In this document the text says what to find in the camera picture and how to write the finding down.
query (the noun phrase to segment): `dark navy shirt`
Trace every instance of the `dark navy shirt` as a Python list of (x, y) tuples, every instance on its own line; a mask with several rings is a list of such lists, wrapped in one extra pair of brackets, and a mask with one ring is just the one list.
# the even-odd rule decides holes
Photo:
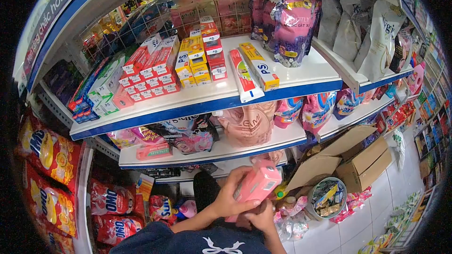
[(270, 254), (263, 235), (215, 226), (208, 230), (185, 230), (176, 234), (164, 223), (153, 222), (123, 240), (110, 254), (203, 253)]

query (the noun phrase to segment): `person's hand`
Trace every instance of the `person's hand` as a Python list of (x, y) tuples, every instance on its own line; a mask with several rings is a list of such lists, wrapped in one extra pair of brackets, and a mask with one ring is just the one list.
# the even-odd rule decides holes
[(208, 207), (215, 213), (217, 217), (229, 217), (238, 215), (241, 212), (245, 212), (253, 209), (260, 204), (259, 200), (250, 200), (242, 203), (238, 203), (234, 200), (233, 194), (235, 189), (240, 183), (240, 180), (245, 176), (253, 167), (241, 166), (233, 169), (225, 185), (220, 190), (217, 199)]
[(264, 234), (275, 231), (276, 227), (273, 222), (272, 202), (266, 199), (259, 207), (260, 210), (257, 212), (247, 212), (244, 215), (245, 218), (247, 218), (257, 229), (263, 231)]

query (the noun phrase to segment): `white bow print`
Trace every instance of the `white bow print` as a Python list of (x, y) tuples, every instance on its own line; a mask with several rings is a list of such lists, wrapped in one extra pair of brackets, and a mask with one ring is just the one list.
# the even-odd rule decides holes
[(203, 237), (203, 239), (205, 239), (207, 241), (207, 244), (209, 245), (210, 248), (206, 248), (202, 250), (203, 254), (217, 254), (219, 252), (225, 252), (227, 254), (242, 254), (242, 251), (238, 250), (237, 248), (239, 248), (240, 245), (245, 244), (245, 242), (235, 242), (234, 245), (230, 248), (230, 247), (226, 247), (224, 249), (221, 249), (220, 247), (217, 246), (213, 246), (213, 241), (210, 240), (210, 237), (205, 238)]

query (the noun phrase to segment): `white tile floor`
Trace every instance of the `white tile floor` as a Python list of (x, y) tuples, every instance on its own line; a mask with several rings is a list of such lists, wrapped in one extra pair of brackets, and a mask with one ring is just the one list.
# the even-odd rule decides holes
[(374, 236), (385, 232), (384, 225), (392, 208), (403, 204), (409, 194), (424, 189), (412, 128), (403, 135), (405, 161), (402, 172), (393, 161), (372, 184), (373, 196), (364, 202), (362, 210), (340, 224), (329, 220), (310, 221), (309, 231), (303, 239), (283, 244), (288, 254), (356, 254)]

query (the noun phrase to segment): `pink bottle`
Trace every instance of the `pink bottle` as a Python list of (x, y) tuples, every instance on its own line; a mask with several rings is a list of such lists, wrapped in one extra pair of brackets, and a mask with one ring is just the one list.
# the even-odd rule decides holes
[(408, 88), (410, 88), (411, 94), (415, 94), (422, 85), (422, 81), (424, 81), (425, 61), (422, 61), (421, 64), (415, 66), (413, 70), (414, 72), (406, 77), (406, 82)]

